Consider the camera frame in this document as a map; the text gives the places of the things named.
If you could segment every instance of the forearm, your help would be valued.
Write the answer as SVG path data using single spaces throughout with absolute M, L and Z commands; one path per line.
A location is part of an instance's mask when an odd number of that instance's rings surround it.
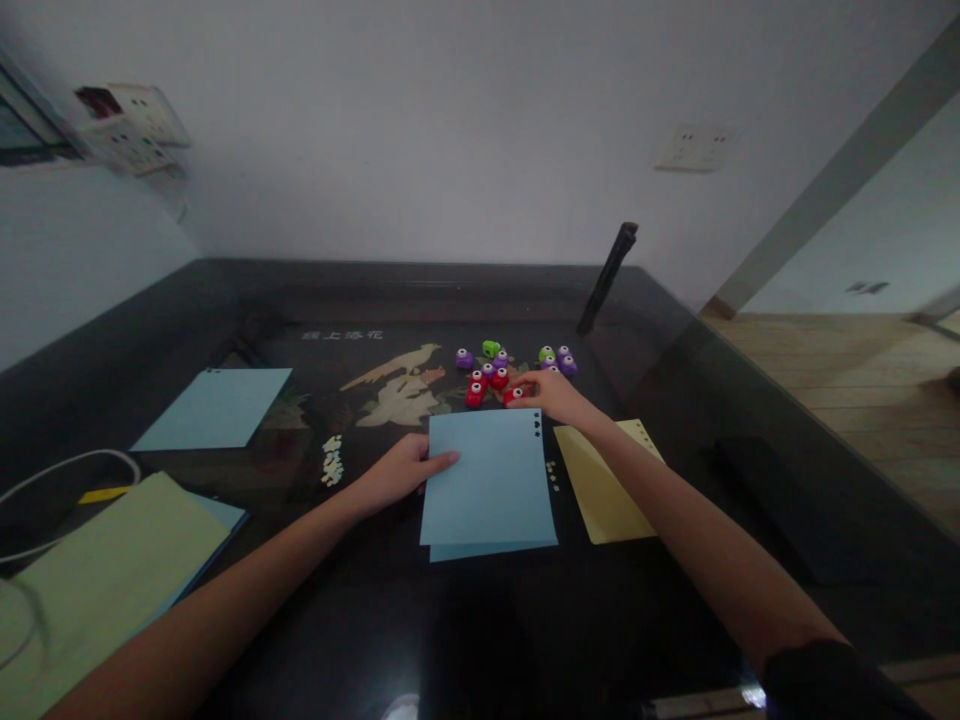
M 349 488 L 303 516 L 117 650 L 47 718 L 186 717 L 367 511 Z
M 845 641 L 750 535 L 609 418 L 590 417 L 582 431 L 757 672 L 785 648 Z

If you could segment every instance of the light green paper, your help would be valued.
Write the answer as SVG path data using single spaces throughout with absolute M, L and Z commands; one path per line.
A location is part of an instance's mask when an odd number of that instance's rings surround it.
M 0 670 L 0 717 L 35 720 L 146 622 L 229 534 L 166 473 L 156 473 L 49 550 L 12 582 L 40 626 Z M 6 639 L 30 626 L 0 592 Z

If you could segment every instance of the cable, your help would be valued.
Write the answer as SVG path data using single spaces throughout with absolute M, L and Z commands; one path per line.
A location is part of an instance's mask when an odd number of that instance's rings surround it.
M 43 477 L 44 475 L 46 475 L 47 473 L 53 472 L 54 470 L 57 470 L 58 468 L 62 468 L 64 465 L 69 465 L 69 464 L 72 463 L 72 462 L 76 462 L 77 460 L 82 460 L 82 459 L 85 458 L 85 457 L 90 457 L 91 455 L 100 455 L 100 454 L 113 455 L 114 457 L 118 457 L 118 458 L 120 458 L 121 460 L 123 460 L 127 465 L 130 466 L 130 469 L 133 470 L 133 482 L 130 483 L 130 486 L 133 487 L 134 485 L 139 485 L 139 484 L 140 484 L 140 468 L 139 468 L 139 467 L 137 466 L 137 464 L 133 461 L 133 458 L 131 458 L 129 455 L 125 455 L 124 453 L 120 452 L 119 450 L 91 450 L 90 452 L 82 453 L 82 454 L 80 454 L 80 455 L 76 455 L 76 456 L 70 458 L 69 460 L 64 460 L 63 462 L 59 462 L 59 463 L 57 463 L 56 465 L 51 465 L 51 466 L 48 467 L 46 470 L 41 470 L 41 471 L 38 472 L 36 475 L 33 475 L 33 476 L 31 476 L 31 477 L 28 477 L 26 480 L 24 480 L 24 481 L 23 481 L 22 483 L 20 483 L 19 485 L 14 485 L 12 488 L 10 488 L 9 490 L 7 490 L 3 495 L 0 495 L 0 505 L 2 505 L 4 502 L 6 502 L 7 499 L 8 499 L 11 495 L 14 495 L 15 493 L 19 492 L 20 490 L 23 490 L 23 488 L 25 488 L 27 485 L 29 485 L 30 483 L 34 482 L 35 480 L 39 480 L 40 478 L 42 478 L 42 477 Z M 50 542 L 48 542 L 48 543 L 46 543 L 46 544 L 44 544 L 44 545 L 40 545 L 40 546 L 38 546 L 38 547 L 35 547 L 35 548 L 33 548 L 32 550 L 24 550 L 23 552 L 19 552 L 19 553 L 16 553 L 16 554 L 14 554 L 14 555 L 7 555 L 6 557 L 0 557 L 0 563 L 11 562 L 12 560 L 19 560 L 20 558 L 29 557 L 30 555 L 35 555 L 35 554 L 38 553 L 38 552 L 43 552 L 43 551 L 46 550 L 47 548 L 52 548 L 52 547 L 53 547 L 54 545 L 56 545 L 58 542 L 61 542 L 61 541 L 64 540 L 65 538 L 70 537 L 71 535 L 73 535 L 73 533 L 75 533 L 75 532 L 76 532 L 77 530 L 79 530 L 79 529 L 80 529 L 80 528 L 75 528 L 75 529 L 71 530 L 70 532 L 68 532 L 66 535 L 61 535 L 61 536 L 58 537 L 56 540 L 52 540 L 52 541 L 50 541 Z
M 33 633 L 37 630 L 37 614 L 33 611 L 33 605 L 30 603 L 30 598 L 27 597 L 27 593 L 23 588 L 18 587 L 13 583 L 4 580 L 3 578 L 0 578 L 0 588 L 5 587 L 13 588 L 20 593 L 20 597 L 23 599 L 23 607 L 26 608 L 27 615 L 30 617 L 30 627 L 27 628 L 27 634 L 24 635 L 23 640 L 20 641 L 20 644 L 17 646 L 17 648 L 12 653 L 7 655 L 7 657 L 5 657 L 3 660 L 0 660 L 0 670 L 3 670 L 7 665 L 12 663 L 16 659 L 17 655 L 24 651 L 24 648 L 26 648 L 27 644 L 30 642 L 30 638 L 33 637 Z

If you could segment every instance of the power socket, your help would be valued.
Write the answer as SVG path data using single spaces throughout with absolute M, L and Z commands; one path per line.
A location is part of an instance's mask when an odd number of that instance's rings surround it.
M 715 172 L 726 164 L 739 135 L 739 129 L 730 125 L 679 123 L 653 167 L 657 170 Z
M 739 135 L 740 131 L 731 125 L 702 125 L 697 170 L 712 172 L 726 165 Z
M 107 89 L 123 114 L 161 145 L 188 147 L 190 136 L 160 88 L 152 85 L 108 83 Z
M 692 170 L 698 152 L 700 131 L 696 125 L 679 123 L 660 153 L 658 170 Z
M 89 123 L 79 132 L 104 159 L 131 175 L 145 175 L 176 164 L 153 138 L 125 115 Z

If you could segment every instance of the table top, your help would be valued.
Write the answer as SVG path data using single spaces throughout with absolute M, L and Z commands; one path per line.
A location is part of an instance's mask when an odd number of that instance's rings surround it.
M 283 407 L 246 448 L 136 454 L 145 470 L 250 511 L 208 581 L 405 433 L 426 429 L 428 416 L 414 427 L 358 424 L 399 371 L 341 391 L 349 381 L 436 344 L 419 377 L 440 411 L 459 412 L 457 348 L 479 352 L 483 340 L 497 340 L 519 367 L 533 366 L 542 345 L 565 344 L 581 392 L 614 419 L 640 418 L 667 464 L 777 557 L 861 651 L 888 662 L 960 650 L 956 544 L 643 271 L 624 268 L 594 330 L 576 335 L 595 273 L 207 262 L 51 348 L 43 363 L 0 376 L 0 401 L 21 422 L 48 428 L 36 437 L 13 427 L 0 449 L 19 478 L 68 452 L 130 447 L 204 367 L 292 368 Z M 127 345 L 117 340 L 128 335 Z M 85 358 L 78 348 L 89 347 Z M 51 367 L 72 369 L 50 380 Z M 23 388 L 38 368 L 59 404 L 28 407 L 35 395 Z M 344 477 L 327 487 L 321 445 L 334 434 L 343 435 Z M 840 519 L 873 561 L 871 581 L 813 581 L 717 462 L 715 442 L 736 436 L 763 438 L 792 481 Z M 558 546 L 431 564 L 419 545 L 422 499 L 408 498 L 340 543 L 201 714 L 379 717 L 392 698 L 419 692 L 428 717 L 509 688 L 516 707 L 589 715 L 604 704 L 739 684 L 737 648 L 659 539 L 592 545 L 552 432 L 544 448 L 560 469 L 561 490 L 550 493 Z M 82 521 L 65 505 L 104 472 L 91 464 L 56 490 L 24 493 L 32 530 L 43 536 Z

